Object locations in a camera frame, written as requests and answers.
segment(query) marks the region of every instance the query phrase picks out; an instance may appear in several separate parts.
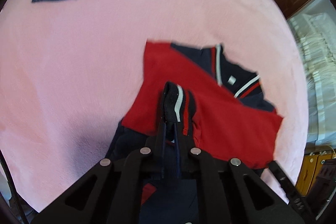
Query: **white stripe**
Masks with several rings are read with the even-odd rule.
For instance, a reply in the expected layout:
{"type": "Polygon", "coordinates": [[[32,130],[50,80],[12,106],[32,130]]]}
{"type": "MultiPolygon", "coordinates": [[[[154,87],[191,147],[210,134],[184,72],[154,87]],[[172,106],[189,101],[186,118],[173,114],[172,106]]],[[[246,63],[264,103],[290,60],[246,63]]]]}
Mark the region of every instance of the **white stripe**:
{"type": "Polygon", "coordinates": [[[221,45],[216,45],[216,77],[217,77],[217,84],[223,85],[222,82],[222,75],[221,75],[221,45]]]}
{"type": "Polygon", "coordinates": [[[245,85],[243,85],[234,95],[235,98],[238,97],[239,94],[241,94],[246,88],[248,88],[251,84],[253,84],[254,82],[256,82],[259,79],[259,75],[257,75],[256,77],[254,77],[252,80],[248,81],[245,85]]]}
{"type": "Polygon", "coordinates": [[[182,101],[183,101],[183,89],[181,88],[180,85],[177,85],[177,89],[178,89],[178,97],[175,103],[175,113],[176,113],[176,118],[177,121],[180,122],[180,109],[181,109],[181,105],[182,105],[182,101]]]}

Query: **clothing tag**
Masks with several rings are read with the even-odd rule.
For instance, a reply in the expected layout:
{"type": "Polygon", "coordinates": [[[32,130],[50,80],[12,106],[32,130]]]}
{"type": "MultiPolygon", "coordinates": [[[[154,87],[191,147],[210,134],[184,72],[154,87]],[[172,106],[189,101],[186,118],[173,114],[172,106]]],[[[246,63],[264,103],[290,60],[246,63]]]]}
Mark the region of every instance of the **clothing tag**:
{"type": "Polygon", "coordinates": [[[233,85],[236,82],[236,78],[234,78],[232,75],[230,76],[229,80],[227,81],[230,85],[233,85]]]}

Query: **pink blanket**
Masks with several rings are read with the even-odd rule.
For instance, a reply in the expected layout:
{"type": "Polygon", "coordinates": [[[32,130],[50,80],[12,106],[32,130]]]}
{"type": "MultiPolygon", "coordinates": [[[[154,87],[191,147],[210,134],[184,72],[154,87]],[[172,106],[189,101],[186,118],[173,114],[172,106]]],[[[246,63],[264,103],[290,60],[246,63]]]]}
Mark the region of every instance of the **pink blanket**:
{"type": "MultiPolygon", "coordinates": [[[[274,157],[296,181],[305,75],[272,0],[8,0],[0,13],[0,147],[19,194],[41,211],[106,153],[142,84],[145,42],[224,45],[258,71],[284,117],[274,157]]],[[[268,172],[263,179],[283,193],[268,172]]]]}

